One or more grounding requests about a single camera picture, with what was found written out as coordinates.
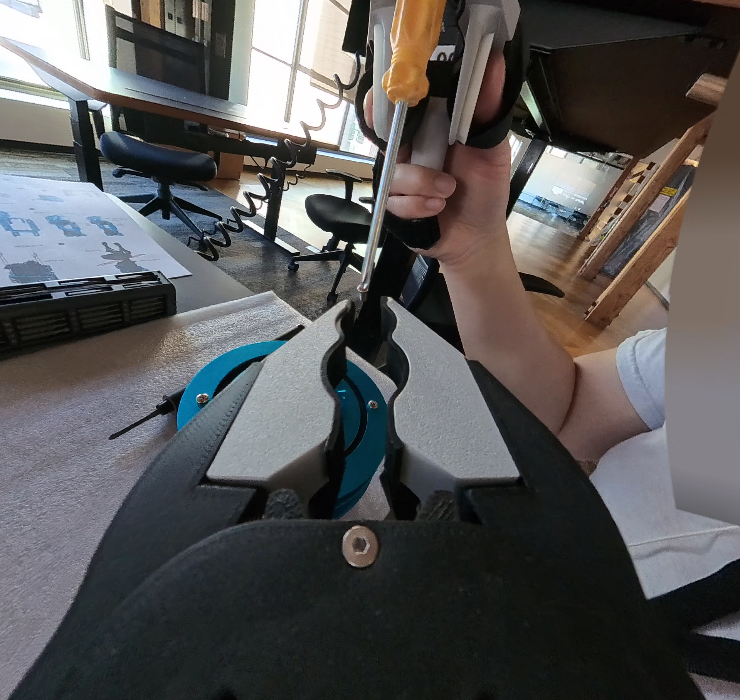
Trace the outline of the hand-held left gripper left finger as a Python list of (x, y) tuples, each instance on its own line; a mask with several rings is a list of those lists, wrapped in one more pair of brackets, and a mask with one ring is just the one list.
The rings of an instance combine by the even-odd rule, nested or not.
[(331, 517), (345, 469), (335, 388), (346, 375), (351, 300), (271, 353), (207, 472), (209, 481), (268, 493), (291, 489), (312, 517)]

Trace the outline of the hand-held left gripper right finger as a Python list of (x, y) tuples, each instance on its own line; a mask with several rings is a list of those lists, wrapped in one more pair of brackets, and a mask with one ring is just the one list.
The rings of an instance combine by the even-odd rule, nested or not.
[(437, 491), (520, 479), (466, 358), (393, 298), (380, 301), (388, 404), (383, 489), (398, 520)]

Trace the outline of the yellow handled screwdriver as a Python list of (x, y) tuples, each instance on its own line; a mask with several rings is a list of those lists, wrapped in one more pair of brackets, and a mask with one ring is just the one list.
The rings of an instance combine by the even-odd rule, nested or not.
[(383, 90), (394, 105), (372, 224), (358, 291), (361, 303), (368, 297), (380, 242), (388, 196), (394, 177), (405, 118), (429, 92), (427, 65), (439, 41), (447, 0), (396, 0), (389, 42), (391, 57), (383, 76)]

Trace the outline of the blue acrylic robot base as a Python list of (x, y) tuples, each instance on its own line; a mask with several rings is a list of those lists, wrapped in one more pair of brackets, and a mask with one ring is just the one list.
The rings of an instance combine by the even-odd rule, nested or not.
[[(184, 427), (201, 409), (199, 394), (213, 398), (252, 363), (276, 351), (284, 337), (242, 345), (209, 361), (187, 384), (176, 413), (177, 428)], [(346, 516), (365, 494), (385, 455), (387, 405), (373, 379), (357, 364), (347, 371), (335, 391), (340, 401), (346, 454), (345, 472), (333, 518)]]

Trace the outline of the printed instruction booklet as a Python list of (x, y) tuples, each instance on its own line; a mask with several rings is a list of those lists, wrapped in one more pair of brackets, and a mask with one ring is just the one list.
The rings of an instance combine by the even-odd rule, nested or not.
[(2, 175), (2, 287), (141, 271), (191, 274), (97, 187)]

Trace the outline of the person's right forearm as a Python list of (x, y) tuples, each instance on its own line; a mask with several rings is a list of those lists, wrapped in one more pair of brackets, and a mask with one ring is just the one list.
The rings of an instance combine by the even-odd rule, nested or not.
[(649, 430), (628, 399), (616, 348), (572, 357), (542, 324), (506, 242), (440, 242), (459, 335), (479, 362), (575, 459), (597, 461)]

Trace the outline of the office desk black legs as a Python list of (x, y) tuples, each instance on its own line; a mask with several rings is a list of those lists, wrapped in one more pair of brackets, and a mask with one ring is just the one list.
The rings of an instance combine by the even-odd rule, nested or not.
[(739, 0), (520, 0), (531, 46), (513, 131), (648, 156), (711, 123), (738, 56)]
[(244, 105), (194, 93), (82, 58), (48, 52), (5, 37), (1, 37), (1, 45), (24, 59), (44, 82), (68, 99), (79, 179), (93, 183), (100, 190), (103, 189), (103, 181), (89, 116), (89, 101), (246, 135), (246, 140), (204, 135), (200, 140), (188, 143), (191, 150), (236, 153), (266, 160), (289, 154), (283, 142), (286, 135), (250, 126), (245, 118)]

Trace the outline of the black mesh desk chair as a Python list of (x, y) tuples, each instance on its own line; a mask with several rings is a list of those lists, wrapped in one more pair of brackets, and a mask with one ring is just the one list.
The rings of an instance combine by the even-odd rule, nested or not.
[(105, 6), (108, 65), (200, 94), (208, 94), (207, 53), (177, 36)]

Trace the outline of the person's right hand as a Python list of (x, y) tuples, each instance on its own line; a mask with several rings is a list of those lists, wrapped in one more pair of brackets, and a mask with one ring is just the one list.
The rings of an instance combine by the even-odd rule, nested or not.
[(412, 222), (436, 218), (439, 240), (429, 248), (405, 247), (438, 260), (453, 275), (505, 273), (518, 278), (506, 227), (511, 147), (455, 143), (441, 169), (411, 163), (402, 144), (387, 199), (385, 225), (396, 235)]

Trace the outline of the black screwdriver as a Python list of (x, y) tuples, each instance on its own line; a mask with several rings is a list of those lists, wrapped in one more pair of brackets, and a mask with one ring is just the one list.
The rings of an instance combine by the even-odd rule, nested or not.
[(143, 418), (111, 434), (109, 440), (117, 439), (150, 419), (175, 413), (177, 428), (190, 421), (215, 395), (245, 371), (253, 362), (264, 359), (283, 343), (301, 333), (305, 325), (299, 324), (274, 340), (243, 345), (221, 354), (206, 364), (183, 388), (162, 396), (162, 401)]

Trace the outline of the tall window with blinds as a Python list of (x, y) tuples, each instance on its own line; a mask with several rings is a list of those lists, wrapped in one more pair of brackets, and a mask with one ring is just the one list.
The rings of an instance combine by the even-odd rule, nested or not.
[(360, 133), (355, 90), (338, 100), (334, 76), (347, 84), (354, 56), (343, 51), (352, 0), (236, 0), (229, 99), (246, 106), (250, 126), (294, 140), (301, 123), (323, 128), (316, 143), (369, 156)]

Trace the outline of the person's white shirt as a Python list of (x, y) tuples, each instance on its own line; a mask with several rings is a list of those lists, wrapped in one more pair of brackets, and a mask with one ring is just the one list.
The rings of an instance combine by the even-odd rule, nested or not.
[(611, 448), (590, 476), (647, 597), (715, 574), (739, 557), (737, 525), (675, 506), (664, 411), (666, 334), (641, 331), (617, 348), (622, 387), (649, 431)]

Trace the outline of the black ribbed foam tray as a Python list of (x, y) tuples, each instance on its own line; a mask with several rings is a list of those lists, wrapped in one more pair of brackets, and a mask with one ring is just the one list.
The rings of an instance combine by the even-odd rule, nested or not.
[(159, 271), (3, 287), (1, 359), (176, 312), (175, 286)]

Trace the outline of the wooden support beams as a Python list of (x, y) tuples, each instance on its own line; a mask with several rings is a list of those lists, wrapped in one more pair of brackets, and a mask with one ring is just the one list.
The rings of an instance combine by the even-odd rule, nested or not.
[(714, 117), (710, 112), (682, 135), (637, 197), (601, 233), (596, 249), (582, 264), (579, 275), (592, 280), (611, 258), (625, 260), (587, 309), (588, 323), (598, 328), (610, 325), (676, 248), (691, 187), (685, 180), (677, 188), (670, 188), (669, 183), (685, 165), (694, 165), (688, 159), (705, 144)]

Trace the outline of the large grid window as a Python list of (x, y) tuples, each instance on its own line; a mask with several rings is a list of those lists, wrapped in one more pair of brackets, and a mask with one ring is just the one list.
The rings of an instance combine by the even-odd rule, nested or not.
[(108, 62), (113, 0), (1, 0), (2, 37), (71, 58)]

